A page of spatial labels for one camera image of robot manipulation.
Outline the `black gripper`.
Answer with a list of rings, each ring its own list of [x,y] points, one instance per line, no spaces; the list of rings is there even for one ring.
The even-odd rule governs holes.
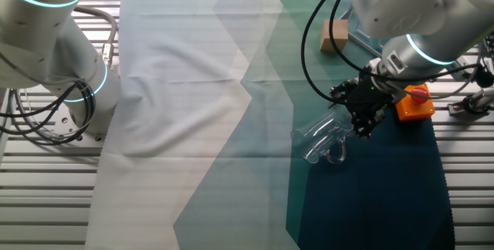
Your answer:
[[[334,104],[347,106],[354,125],[352,134],[367,139],[372,130],[385,118],[386,106],[394,100],[387,90],[382,90],[380,83],[375,83],[371,76],[358,76],[346,80],[330,90]]]

